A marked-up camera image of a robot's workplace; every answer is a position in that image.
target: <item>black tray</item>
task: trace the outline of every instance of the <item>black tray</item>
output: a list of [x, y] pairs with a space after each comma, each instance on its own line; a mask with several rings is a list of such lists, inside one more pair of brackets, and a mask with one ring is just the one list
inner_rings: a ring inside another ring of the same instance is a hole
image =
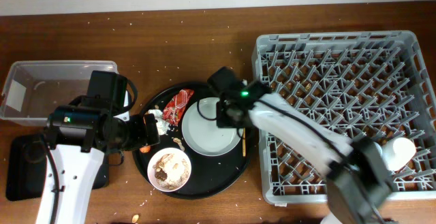
[[[143, 107], [141, 114], [144, 115], [146, 111], [154, 109], [155, 105], [158, 105], [159, 109], [163, 110], [166, 104], [181, 89], [194, 90], [194, 94], [187, 104], [187, 109], [192, 104], [203, 98], [214, 96], [209, 91], [207, 84], [202, 82], [177, 84], [162, 91], [160, 94], [152, 98]], [[164, 148], [179, 148], [178, 145], [172, 141], [172, 138], [183, 138], [181, 129], [182, 122], [183, 117], [179, 121], [178, 127], [175, 127], [174, 131], [168, 131], [167, 135], [161, 135], [161, 143], [152, 146], [149, 153], [141, 153], [139, 150], [132, 152], [136, 167], [148, 182], [150, 181], [147, 176], [147, 166], [151, 157], [157, 151]], [[201, 199], [224, 191], [231, 186], [244, 172], [251, 158], [250, 152], [253, 151], [253, 145], [246, 141], [247, 154], [246, 157], [243, 157], [242, 140], [240, 140], [240, 142], [230, 152], [218, 157], [207, 157], [192, 150], [186, 144], [186, 141], [182, 140], [182, 144], [185, 147], [185, 153], [191, 160], [191, 176], [189, 177], [189, 180], [185, 186], [178, 191], [165, 193], [171, 197], [177, 197], [181, 199]]]
[[[14, 139], [7, 169], [6, 197], [10, 201], [41, 197], [44, 190], [47, 160], [39, 145], [38, 135], [24, 135]], [[108, 157], [95, 177], [93, 189], [107, 185], [109, 179]]]

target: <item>black base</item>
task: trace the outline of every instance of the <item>black base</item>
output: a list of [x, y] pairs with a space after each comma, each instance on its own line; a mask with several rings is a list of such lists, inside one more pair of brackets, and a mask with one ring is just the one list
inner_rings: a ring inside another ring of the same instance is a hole
[[[38, 135], [15, 138], [11, 145], [7, 170], [6, 197], [10, 201], [42, 196], [47, 159]], [[109, 179], [108, 157], [104, 157], [93, 189], [105, 187]]]

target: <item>round black tray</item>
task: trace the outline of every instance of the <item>round black tray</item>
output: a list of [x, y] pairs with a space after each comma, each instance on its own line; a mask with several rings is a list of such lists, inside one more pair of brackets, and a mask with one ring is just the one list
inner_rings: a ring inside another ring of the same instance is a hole
[[[152, 98], [143, 107], [141, 114], [144, 115], [146, 111], [154, 109], [155, 105], [158, 105], [159, 109], [163, 110], [166, 104], [181, 89], [194, 90], [194, 94], [187, 104], [187, 109], [200, 99], [214, 96], [209, 91], [207, 84], [202, 82], [177, 84], [160, 92], [160, 94]], [[148, 182], [150, 181], [147, 177], [147, 166], [151, 157], [163, 148], [179, 148], [178, 144], [172, 141], [172, 138], [183, 138], [181, 129], [182, 122], [183, 117], [179, 121], [178, 127], [175, 127], [174, 131], [168, 131], [167, 135], [161, 135], [161, 143], [152, 146], [149, 153], [141, 153], [139, 150], [132, 152], [136, 167]], [[184, 140], [182, 140], [182, 145], [185, 147], [185, 153], [191, 160], [191, 176], [185, 186], [178, 191], [165, 193], [171, 197], [181, 199], [201, 199], [204, 197], [210, 197], [227, 189], [244, 172], [249, 164], [251, 151], [253, 151], [253, 145], [246, 141], [247, 153], [246, 157], [243, 157], [242, 140], [240, 140], [240, 142], [230, 152], [218, 157], [207, 157], [198, 154], [192, 150]]]

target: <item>plastic bin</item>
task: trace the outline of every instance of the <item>plastic bin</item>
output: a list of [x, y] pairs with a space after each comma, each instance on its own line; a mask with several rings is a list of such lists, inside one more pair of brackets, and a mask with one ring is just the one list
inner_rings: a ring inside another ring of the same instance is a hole
[[118, 73], [113, 61], [17, 61], [3, 86], [0, 118], [24, 126], [46, 126], [58, 106], [86, 95], [94, 70]]
[[[436, 198], [436, 98], [412, 32], [262, 35], [252, 62], [255, 79], [332, 131], [413, 140], [417, 153], [392, 172], [390, 199]], [[326, 201], [316, 169], [279, 138], [261, 131], [259, 154], [268, 203]]]

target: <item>food residue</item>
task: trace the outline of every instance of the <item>food residue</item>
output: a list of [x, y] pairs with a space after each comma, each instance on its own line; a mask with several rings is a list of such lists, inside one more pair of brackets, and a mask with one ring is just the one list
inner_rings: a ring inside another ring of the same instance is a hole
[[139, 220], [139, 214], [135, 214], [132, 218], [131, 218], [131, 222], [132, 223], [137, 223]]
[[139, 148], [139, 151], [141, 153], [148, 153], [150, 152], [151, 146], [143, 146], [142, 148]]
[[178, 188], [188, 179], [189, 166], [186, 160], [174, 153], [165, 154], [155, 167], [157, 183], [166, 189]]
[[305, 90], [306, 90], [306, 91], [309, 91], [309, 90], [311, 89], [311, 87], [312, 87], [312, 84], [311, 84], [311, 83], [308, 83], [308, 84], [306, 85], [306, 87], [305, 87]]
[[180, 150], [182, 150], [183, 152], [185, 152], [185, 147], [182, 145], [182, 141], [178, 138], [172, 138], [173, 142], [176, 142], [178, 144], [178, 147], [180, 148]]

